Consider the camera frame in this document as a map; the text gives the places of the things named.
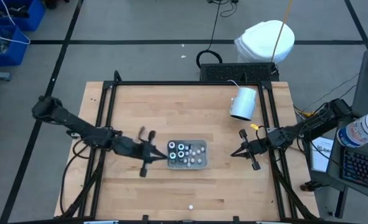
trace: wooden table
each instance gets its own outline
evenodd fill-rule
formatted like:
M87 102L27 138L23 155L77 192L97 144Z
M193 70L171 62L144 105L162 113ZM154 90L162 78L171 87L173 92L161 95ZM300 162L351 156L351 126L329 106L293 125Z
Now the wooden table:
M92 124L101 87L102 82L88 82L83 96L79 117ZM280 125L295 124L288 84L273 83L273 92ZM115 129L131 138L138 135L141 126L155 130L154 144L165 154L170 139L204 139L209 147L209 165L205 170L169 170L166 161L158 161L148 166L147 177L141 178L142 161L108 152L97 219L141 220L143 215L149 215L150 220L227 221L233 216L242 221L279 220L268 153L256 156L262 167L258 171L252 169L250 161L229 156L240 146L240 129L247 130L251 141L256 136L250 123L263 124L259 97L251 122L229 116L230 99L236 94L235 86L118 86L111 122ZM273 126L267 92L265 100ZM314 193L300 190L300 185L310 180L304 155L289 148L286 157L294 191L318 217ZM83 159L74 160L70 166L65 181L65 209L82 189L86 168L87 161ZM287 194L283 188L282 192L286 216L290 217ZM55 215L59 214L57 206Z

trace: concrete floor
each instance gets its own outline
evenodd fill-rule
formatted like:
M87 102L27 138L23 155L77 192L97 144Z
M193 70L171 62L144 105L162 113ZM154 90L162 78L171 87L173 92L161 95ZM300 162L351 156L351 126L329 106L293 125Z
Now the concrete floor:
M56 10L47 11L39 29L27 35L32 40L49 41L33 41L22 65L0 67L0 71L13 75L10 82L0 81L0 216L34 127L31 108L45 93L52 74L57 75L52 95L73 113L78 113L85 83L110 80L114 70L124 80L199 79L195 58L207 44L76 44L60 55L77 3L62 1ZM297 42L286 60L279 63L280 79L290 84L298 108L305 108L358 73L367 48L357 40L368 38L368 0L352 0L351 4L365 30L364 39L345 1L294 0L288 25L297 40L315 40ZM215 39L234 40L261 21L282 20L287 5L288 0L241 0L233 16L219 18ZM84 0L71 39L207 40L216 9L216 4L207 4L206 0ZM234 44L213 45L211 49L220 53L224 62L236 61ZM63 63L55 69L58 58ZM216 61L205 56L202 62ZM355 82L343 85L324 101L339 97ZM349 104L353 94L344 98ZM58 126L40 127L10 222L52 218L71 143L64 131ZM316 192L321 217L337 220L328 215L336 207L337 195L330 187ZM368 223L368 198L351 190L344 218L338 221Z

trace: blue bin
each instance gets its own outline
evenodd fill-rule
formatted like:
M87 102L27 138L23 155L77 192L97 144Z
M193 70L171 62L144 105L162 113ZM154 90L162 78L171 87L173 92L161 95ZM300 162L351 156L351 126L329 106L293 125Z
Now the blue bin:
M17 26L0 26L0 33L1 30L12 33L12 40L18 40L25 43L28 41ZM26 44L11 42L7 52L5 54L0 54L0 66L20 65L26 49Z
M15 24L23 31L35 31L40 25L41 19L45 14L45 8L39 0L4 0L5 4L8 6L9 2L22 3L29 6L29 18L15 18L12 20ZM0 8L4 9L4 5L0 1ZM0 17L0 26L9 26L12 23L9 21L8 17Z

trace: white cable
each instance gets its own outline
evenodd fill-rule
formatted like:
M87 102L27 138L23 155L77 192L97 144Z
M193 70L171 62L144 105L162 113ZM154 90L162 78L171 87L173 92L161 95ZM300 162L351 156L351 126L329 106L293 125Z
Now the white cable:
M5 7L5 10L6 10L6 12L7 12L7 15L8 15L8 17L9 17L10 22L16 26L15 22L12 20L11 15L9 14L8 7L7 7L7 5L5 4L4 0L1 0L1 2L2 2L2 4L3 4L3 5L4 5L4 7ZM29 45L29 44L30 44L30 39L29 39L28 37L26 37L26 35L24 35L24 34L23 34L23 36L28 40L28 42L27 42L27 43L26 43L26 42L21 42L21 41L18 41L18 40L11 40L11 39L4 38L4 37L0 37L0 39L2 39L2 40L6 40L6 41L10 41L10 42L15 42L15 43L20 43L20 44L26 44L26 45Z
M238 84L236 84L236 82L235 81L233 81L233 80L227 80L227 82L233 82L238 88L240 88L239 86L238 86Z

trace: computer keyboard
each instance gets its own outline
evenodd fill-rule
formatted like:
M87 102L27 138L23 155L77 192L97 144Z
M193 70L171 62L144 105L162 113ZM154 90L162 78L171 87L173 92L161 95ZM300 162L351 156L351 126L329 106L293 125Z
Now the computer keyboard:
M368 187L368 156L344 150L341 178Z

